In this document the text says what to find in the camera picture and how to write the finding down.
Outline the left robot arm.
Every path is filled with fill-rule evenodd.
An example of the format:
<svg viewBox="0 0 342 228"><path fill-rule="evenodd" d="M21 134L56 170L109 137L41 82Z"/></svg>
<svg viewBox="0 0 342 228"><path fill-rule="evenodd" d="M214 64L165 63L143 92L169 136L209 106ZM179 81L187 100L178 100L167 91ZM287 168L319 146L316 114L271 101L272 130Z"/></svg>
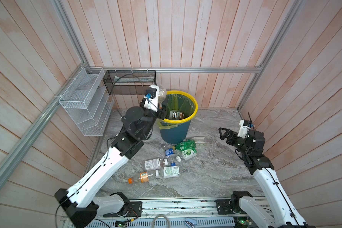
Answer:
<svg viewBox="0 0 342 228"><path fill-rule="evenodd" d="M157 119L167 116L167 103L153 104L144 97L139 106L129 108L121 118L123 126L98 163L76 184L59 189L55 198L76 228L84 228L102 215L129 215L129 199L121 192L107 197L96 193L125 165L148 140Z"/></svg>

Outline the white label square bottle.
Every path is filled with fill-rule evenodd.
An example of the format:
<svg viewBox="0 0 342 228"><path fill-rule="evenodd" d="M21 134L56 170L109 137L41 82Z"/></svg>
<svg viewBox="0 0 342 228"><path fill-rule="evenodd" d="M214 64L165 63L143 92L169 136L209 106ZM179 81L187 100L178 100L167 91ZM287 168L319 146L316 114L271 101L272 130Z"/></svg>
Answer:
<svg viewBox="0 0 342 228"><path fill-rule="evenodd" d="M158 170L162 167L168 166L168 160L162 158L155 158L151 160L147 160L144 162L144 168L146 171Z"/></svg>

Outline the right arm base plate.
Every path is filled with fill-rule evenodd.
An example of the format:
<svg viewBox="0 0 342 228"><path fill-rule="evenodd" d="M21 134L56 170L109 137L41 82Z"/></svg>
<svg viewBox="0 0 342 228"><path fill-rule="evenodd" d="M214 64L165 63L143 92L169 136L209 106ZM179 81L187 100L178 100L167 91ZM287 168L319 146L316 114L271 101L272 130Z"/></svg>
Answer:
<svg viewBox="0 0 342 228"><path fill-rule="evenodd" d="M215 200L219 215L232 215L245 213L239 206L241 198L233 199L217 199Z"/></svg>

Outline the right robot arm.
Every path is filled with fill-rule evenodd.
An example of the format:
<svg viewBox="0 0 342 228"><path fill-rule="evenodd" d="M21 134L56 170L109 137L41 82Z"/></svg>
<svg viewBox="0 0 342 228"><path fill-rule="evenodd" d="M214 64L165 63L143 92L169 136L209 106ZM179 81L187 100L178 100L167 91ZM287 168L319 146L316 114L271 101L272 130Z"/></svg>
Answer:
<svg viewBox="0 0 342 228"><path fill-rule="evenodd" d="M271 161L263 155L264 134L248 126L238 133L219 128L220 139L235 147L250 174L262 189L272 214L260 206L248 192L234 191L230 207L233 212L246 213L259 228L308 228L280 183Z"/></svg>

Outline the blue label crushed bottle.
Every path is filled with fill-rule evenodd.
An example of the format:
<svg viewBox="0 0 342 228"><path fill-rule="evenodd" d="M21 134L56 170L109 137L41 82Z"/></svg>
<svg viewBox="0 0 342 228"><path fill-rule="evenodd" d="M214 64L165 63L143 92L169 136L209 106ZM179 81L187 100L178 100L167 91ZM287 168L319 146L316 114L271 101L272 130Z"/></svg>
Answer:
<svg viewBox="0 0 342 228"><path fill-rule="evenodd" d="M166 143L162 145L162 150L164 151L164 164L165 166L172 166L173 163L175 164L177 162L176 160L176 154L173 150L173 145Z"/></svg>

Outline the green label white bottle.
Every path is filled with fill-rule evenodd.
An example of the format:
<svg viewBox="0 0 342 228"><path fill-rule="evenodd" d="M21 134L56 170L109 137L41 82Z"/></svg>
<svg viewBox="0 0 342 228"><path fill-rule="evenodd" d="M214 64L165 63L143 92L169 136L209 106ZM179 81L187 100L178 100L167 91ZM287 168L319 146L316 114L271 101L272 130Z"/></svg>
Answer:
<svg viewBox="0 0 342 228"><path fill-rule="evenodd" d="M161 177L161 178L175 178L175 177L179 177L179 175L180 175L179 166L163 167L155 171L155 176Z"/></svg>

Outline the orange label bottle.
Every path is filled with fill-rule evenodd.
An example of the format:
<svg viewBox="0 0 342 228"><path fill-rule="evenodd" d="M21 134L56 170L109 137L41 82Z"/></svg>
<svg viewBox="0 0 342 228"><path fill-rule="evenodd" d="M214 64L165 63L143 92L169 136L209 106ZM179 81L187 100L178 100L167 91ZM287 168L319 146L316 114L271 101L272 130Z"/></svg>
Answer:
<svg viewBox="0 0 342 228"><path fill-rule="evenodd" d="M161 104L167 98L167 90L160 85L158 89L158 103Z"/></svg>
<svg viewBox="0 0 342 228"><path fill-rule="evenodd" d="M146 183L153 180L156 177L155 172L143 172L134 175L133 177L128 179L129 184L136 184L136 183Z"/></svg>

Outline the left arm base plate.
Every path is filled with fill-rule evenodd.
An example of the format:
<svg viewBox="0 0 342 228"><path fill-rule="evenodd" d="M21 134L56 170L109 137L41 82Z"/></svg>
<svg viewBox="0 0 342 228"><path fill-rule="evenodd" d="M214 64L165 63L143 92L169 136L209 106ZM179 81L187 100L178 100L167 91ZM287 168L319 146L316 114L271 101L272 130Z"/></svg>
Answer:
<svg viewBox="0 0 342 228"><path fill-rule="evenodd" d="M140 217L142 215L141 201L130 201L126 203L119 212L108 213L103 215L104 218L117 218L117 217Z"/></svg>

